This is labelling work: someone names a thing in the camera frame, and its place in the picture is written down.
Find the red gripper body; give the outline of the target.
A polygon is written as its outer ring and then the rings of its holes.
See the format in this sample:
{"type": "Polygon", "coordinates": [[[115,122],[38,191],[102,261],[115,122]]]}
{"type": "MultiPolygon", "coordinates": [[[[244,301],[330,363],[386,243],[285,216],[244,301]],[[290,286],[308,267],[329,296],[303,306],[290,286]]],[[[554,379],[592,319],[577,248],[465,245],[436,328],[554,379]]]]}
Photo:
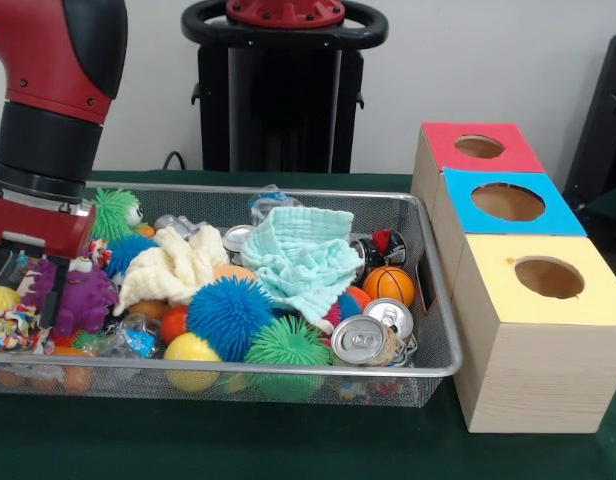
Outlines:
{"type": "Polygon", "coordinates": [[[75,259],[90,244],[96,206],[82,202],[70,211],[40,208],[0,197],[0,245],[38,248],[47,256],[75,259]]]}

